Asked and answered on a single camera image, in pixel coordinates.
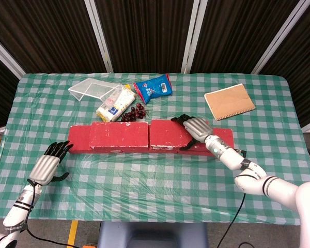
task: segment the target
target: notebook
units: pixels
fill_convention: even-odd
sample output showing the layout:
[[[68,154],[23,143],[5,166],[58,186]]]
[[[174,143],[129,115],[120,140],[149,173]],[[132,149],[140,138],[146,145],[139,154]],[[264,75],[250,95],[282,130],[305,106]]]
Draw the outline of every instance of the notebook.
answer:
[[[216,120],[242,114],[256,108],[243,84],[206,93],[205,99]]]

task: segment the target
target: robotic hand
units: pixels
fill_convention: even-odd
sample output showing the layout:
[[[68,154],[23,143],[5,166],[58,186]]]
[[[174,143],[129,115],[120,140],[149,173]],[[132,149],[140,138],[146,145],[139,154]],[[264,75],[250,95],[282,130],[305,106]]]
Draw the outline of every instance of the robotic hand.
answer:
[[[297,211],[301,219],[300,248],[310,248],[310,182],[296,186],[275,176],[267,176],[256,163],[245,159],[216,135],[204,119],[182,115],[173,118],[190,133],[194,140],[206,143],[207,149],[229,169],[242,170],[234,179],[246,194],[265,195]]]
[[[7,235],[0,234],[0,248],[15,248],[20,232],[28,230],[27,220],[31,210],[38,201],[42,187],[50,182],[62,181],[69,173],[55,177],[59,163],[73,145],[69,141],[51,144],[42,155],[27,180],[27,185],[4,219],[3,225]]]

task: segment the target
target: snack bag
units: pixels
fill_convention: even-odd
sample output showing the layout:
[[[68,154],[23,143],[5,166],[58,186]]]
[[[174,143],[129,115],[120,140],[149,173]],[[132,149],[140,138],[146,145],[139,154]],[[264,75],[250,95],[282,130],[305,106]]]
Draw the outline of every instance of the snack bag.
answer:
[[[135,91],[146,104],[152,98],[172,95],[172,86],[168,74],[133,85]]]

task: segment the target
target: table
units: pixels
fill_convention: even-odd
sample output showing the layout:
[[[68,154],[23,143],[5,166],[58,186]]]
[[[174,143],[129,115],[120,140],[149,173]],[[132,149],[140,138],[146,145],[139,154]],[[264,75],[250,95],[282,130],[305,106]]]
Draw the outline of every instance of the table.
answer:
[[[0,218],[26,185],[38,157],[64,141],[72,125],[100,121],[96,99],[78,102],[68,88],[86,78],[133,83],[157,74],[26,74],[20,80],[0,146]],[[310,181],[310,162],[286,80],[248,74],[170,74],[173,96],[152,99],[150,118],[182,113],[205,117],[214,127],[231,128],[236,148],[297,185]],[[256,110],[215,121],[204,93],[244,84]],[[178,154],[68,154],[44,188],[31,214],[35,219],[228,222],[243,194],[221,162]],[[247,195],[237,222],[299,224],[298,215],[265,196]]]

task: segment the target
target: gray floor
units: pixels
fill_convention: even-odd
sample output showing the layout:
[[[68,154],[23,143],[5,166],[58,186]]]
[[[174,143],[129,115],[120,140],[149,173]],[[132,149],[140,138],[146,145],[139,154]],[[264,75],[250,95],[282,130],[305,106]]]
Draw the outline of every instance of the gray floor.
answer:
[[[310,148],[310,135],[304,135],[307,148]],[[4,233],[0,220],[0,233]],[[39,237],[52,239],[58,242],[67,242],[70,231],[70,221],[61,220],[30,220],[31,232]],[[86,244],[97,243],[100,222],[79,221],[75,245],[83,247]],[[209,223],[208,239],[210,248],[217,247],[228,223]],[[300,240],[299,226],[281,226],[271,224],[243,224],[234,223],[221,244],[221,248],[237,248],[241,242],[247,241],[255,248],[294,248]],[[32,238],[27,232],[21,233],[17,247],[65,247]]]

